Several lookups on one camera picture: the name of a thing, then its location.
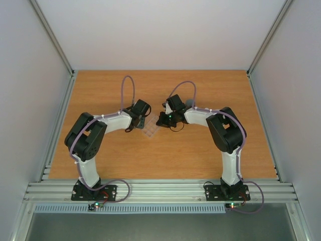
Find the clear plastic pill organizer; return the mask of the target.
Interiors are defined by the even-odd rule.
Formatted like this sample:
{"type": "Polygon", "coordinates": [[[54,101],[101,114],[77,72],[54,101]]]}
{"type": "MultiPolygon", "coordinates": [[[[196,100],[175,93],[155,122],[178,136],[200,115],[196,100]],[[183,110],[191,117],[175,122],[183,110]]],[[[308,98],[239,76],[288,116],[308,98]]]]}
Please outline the clear plastic pill organizer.
{"type": "Polygon", "coordinates": [[[145,118],[144,122],[144,127],[142,129],[142,133],[149,137],[152,138],[156,132],[159,129],[159,126],[156,125],[156,122],[158,121],[158,116],[155,114],[150,114],[145,118]]]}

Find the orange pill bottle grey cap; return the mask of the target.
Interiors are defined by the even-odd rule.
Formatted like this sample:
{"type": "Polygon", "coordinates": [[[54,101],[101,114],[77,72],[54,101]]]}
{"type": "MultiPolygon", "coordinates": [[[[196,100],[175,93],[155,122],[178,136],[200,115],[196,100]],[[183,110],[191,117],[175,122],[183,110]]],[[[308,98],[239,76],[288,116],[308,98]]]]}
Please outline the orange pill bottle grey cap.
{"type": "Polygon", "coordinates": [[[187,99],[185,101],[185,105],[194,108],[196,106],[196,102],[193,99],[187,99]]]}

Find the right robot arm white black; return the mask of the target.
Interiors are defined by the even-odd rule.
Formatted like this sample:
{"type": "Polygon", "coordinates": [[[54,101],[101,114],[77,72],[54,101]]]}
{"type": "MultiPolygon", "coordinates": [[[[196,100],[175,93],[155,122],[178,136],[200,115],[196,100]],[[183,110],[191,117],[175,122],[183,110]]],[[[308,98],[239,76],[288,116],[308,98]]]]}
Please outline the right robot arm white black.
{"type": "Polygon", "coordinates": [[[246,141],[246,131],[229,107],[221,110],[198,108],[184,104],[176,94],[163,103],[156,125],[175,128],[177,123],[201,125],[209,128],[216,147],[221,151],[223,172],[219,195],[231,200],[243,186],[240,172],[240,154],[246,141]]]}

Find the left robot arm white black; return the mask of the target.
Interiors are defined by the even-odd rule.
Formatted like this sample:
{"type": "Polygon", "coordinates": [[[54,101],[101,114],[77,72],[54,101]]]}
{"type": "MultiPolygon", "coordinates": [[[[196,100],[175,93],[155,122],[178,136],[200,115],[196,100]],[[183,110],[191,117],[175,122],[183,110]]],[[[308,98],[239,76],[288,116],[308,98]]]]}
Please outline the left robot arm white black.
{"type": "Polygon", "coordinates": [[[151,106],[139,99],[128,108],[106,115],[82,113],[67,134],[64,144],[70,157],[75,161],[79,174],[73,187],[72,201],[121,202],[116,200],[117,186],[114,182],[129,184],[121,179],[114,179],[106,184],[101,183],[97,172],[95,157],[106,134],[125,130],[143,129],[144,121],[151,113],[151,106]]]}

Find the left small circuit board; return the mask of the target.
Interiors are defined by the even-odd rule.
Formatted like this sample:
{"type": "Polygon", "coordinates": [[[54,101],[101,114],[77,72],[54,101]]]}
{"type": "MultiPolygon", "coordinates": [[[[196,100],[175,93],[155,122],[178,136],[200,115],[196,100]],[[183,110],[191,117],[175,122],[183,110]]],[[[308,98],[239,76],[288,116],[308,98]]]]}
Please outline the left small circuit board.
{"type": "Polygon", "coordinates": [[[104,206],[104,203],[102,202],[95,202],[88,205],[88,211],[96,211],[97,209],[100,209],[104,206]]]}

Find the small circuit board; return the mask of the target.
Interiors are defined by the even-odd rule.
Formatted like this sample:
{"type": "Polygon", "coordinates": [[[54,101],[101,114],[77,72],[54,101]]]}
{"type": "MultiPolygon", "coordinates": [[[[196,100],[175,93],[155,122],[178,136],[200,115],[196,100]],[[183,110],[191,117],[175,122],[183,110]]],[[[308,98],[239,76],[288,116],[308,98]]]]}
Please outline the small circuit board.
{"type": "Polygon", "coordinates": [[[102,202],[95,202],[88,205],[88,211],[96,211],[97,209],[100,209],[104,206],[104,203],[102,202]]]}
{"type": "Polygon", "coordinates": [[[242,202],[242,203],[231,202],[231,203],[226,203],[225,207],[229,209],[235,209],[235,208],[242,207],[244,205],[245,205],[245,202],[242,202]]]}

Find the right small circuit board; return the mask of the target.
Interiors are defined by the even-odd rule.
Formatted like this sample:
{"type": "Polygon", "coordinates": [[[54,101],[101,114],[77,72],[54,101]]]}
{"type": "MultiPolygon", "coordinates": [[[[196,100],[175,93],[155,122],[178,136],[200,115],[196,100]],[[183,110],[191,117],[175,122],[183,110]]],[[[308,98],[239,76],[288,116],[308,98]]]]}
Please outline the right small circuit board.
{"type": "Polygon", "coordinates": [[[235,208],[242,207],[244,205],[245,205],[245,202],[242,202],[242,203],[231,202],[231,203],[226,203],[225,207],[229,209],[235,209],[235,208]]]}

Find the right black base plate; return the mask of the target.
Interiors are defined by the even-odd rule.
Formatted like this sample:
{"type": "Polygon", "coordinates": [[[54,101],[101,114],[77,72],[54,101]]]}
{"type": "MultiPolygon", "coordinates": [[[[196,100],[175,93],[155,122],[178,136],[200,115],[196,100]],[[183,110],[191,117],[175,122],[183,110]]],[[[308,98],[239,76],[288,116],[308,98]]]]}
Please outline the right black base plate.
{"type": "Polygon", "coordinates": [[[250,193],[247,185],[228,187],[212,183],[203,185],[207,201],[250,201],[250,193]]]}

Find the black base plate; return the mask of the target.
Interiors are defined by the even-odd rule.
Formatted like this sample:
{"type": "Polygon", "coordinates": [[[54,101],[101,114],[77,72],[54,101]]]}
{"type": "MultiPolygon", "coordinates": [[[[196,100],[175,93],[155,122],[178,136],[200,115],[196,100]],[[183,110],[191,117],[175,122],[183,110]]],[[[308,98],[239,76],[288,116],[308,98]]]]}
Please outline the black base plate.
{"type": "Polygon", "coordinates": [[[72,201],[115,201],[116,185],[107,185],[98,191],[89,190],[80,180],[73,186],[72,201]]]}
{"type": "Polygon", "coordinates": [[[207,201],[250,201],[250,193],[247,185],[228,187],[212,183],[203,185],[207,201]]]}

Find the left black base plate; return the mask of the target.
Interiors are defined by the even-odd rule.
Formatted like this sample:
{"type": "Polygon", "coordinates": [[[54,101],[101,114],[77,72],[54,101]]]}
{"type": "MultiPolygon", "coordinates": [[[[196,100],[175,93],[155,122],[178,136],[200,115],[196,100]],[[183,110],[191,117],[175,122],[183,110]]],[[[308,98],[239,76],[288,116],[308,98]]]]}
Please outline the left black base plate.
{"type": "Polygon", "coordinates": [[[89,190],[80,180],[73,186],[72,201],[115,201],[116,185],[107,185],[98,191],[89,190]]]}

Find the left aluminium corner post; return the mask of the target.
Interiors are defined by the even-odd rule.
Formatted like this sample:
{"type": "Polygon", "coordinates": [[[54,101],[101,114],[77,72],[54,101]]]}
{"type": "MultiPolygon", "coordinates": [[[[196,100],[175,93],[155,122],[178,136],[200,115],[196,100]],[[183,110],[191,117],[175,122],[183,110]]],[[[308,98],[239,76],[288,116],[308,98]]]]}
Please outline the left aluminium corner post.
{"type": "Polygon", "coordinates": [[[35,11],[40,23],[42,24],[46,34],[48,35],[50,41],[52,42],[53,46],[55,47],[58,55],[60,56],[61,60],[63,61],[67,71],[69,72],[69,74],[71,76],[73,76],[74,74],[74,70],[71,67],[71,64],[69,62],[69,60],[67,59],[58,39],[56,38],[47,18],[45,17],[39,3],[37,0],[29,0],[29,3],[31,4],[33,10],[35,11]]]}

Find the aluminium corner post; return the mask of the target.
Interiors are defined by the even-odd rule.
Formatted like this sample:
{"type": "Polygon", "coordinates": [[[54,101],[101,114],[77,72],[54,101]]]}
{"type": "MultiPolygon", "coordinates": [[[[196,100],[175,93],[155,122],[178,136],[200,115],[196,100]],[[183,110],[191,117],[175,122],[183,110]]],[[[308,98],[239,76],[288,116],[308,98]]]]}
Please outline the aluminium corner post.
{"type": "Polygon", "coordinates": [[[69,62],[69,60],[67,59],[58,39],[56,38],[47,18],[45,17],[39,3],[37,0],[29,0],[29,3],[31,4],[33,10],[35,11],[40,23],[42,24],[46,34],[48,35],[50,41],[52,42],[53,46],[55,47],[58,55],[60,56],[61,60],[63,61],[67,71],[69,72],[69,74],[71,76],[73,76],[74,74],[74,70],[71,67],[71,64],[69,62]]]}
{"type": "Polygon", "coordinates": [[[247,76],[249,78],[250,78],[252,72],[254,71],[254,69],[256,68],[256,66],[258,65],[264,52],[268,48],[268,46],[269,46],[270,42],[272,41],[273,37],[275,36],[276,32],[278,31],[281,23],[285,19],[286,15],[287,15],[288,11],[290,10],[293,3],[294,3],[294,0],[285,0],[284,3],[282,4],[281,9],[279,10],[276,18],[274,19],[271,27],[269,28],[262,44],[260,45],[253,61],[250,64],[248,70],[246,71],[247,76]]]}

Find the aluminium front frame rail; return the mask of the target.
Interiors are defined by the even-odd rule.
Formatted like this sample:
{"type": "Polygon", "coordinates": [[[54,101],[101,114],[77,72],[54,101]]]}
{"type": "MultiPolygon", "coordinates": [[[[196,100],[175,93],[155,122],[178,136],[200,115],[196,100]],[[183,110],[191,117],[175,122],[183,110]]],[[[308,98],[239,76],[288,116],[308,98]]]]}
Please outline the aluminium front frame rail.
{"type": "MultiPolygon", "coordinates": [[[[23,202],[67,203],[75,179],[47,179],[29,183],[23,202]]],[[[205,203],[204,179],[129,179],[127,185],[117,182],[117,199],[130,194],[125,203],[205,203]]],[[[248,185],[250,202],[297,203],[298,197],[291,183],[276,179],[253,180],[248,185]]]]}

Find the right aluminium corner post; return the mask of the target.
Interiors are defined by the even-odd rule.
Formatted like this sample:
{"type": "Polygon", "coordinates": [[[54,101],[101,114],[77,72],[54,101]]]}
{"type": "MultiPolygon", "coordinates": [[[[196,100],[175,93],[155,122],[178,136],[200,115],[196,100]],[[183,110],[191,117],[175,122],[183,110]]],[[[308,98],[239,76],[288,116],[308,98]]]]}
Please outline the right aluminium corner post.
{"type": "Polygon", "coordinates": [[[284,3],[282,4],[281,9],[279,10],[276,18],[274,19],[271,27],[269,28],[262,44],[260,45],[253,61],[250,64],[248,70],[246,71],[247,76],[249,78],[250,78],[252,72],[254,71],[254,69],[256,68],[256,66],[258,65],[264,52],[268,48],[268,46],[269,46],[270,42],[272,41],[273,37],[275,36],[276,32],[278,31],[281,23],[285,19],[286,15],[287,15],[288,11],[290,10],[293,3],[294,3],[294,0],[285,0],[284,3]]]}

